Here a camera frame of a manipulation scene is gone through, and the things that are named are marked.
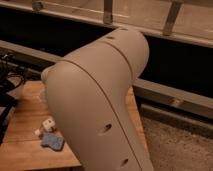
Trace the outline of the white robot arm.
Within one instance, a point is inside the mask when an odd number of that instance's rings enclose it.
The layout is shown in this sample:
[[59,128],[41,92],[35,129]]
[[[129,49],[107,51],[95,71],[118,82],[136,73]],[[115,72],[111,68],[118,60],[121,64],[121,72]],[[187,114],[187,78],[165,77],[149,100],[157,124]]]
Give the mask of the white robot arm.
[[154,171],[126,106],[148,58],[144,35],[118,28],[42,72],[48,109],[85,171]]

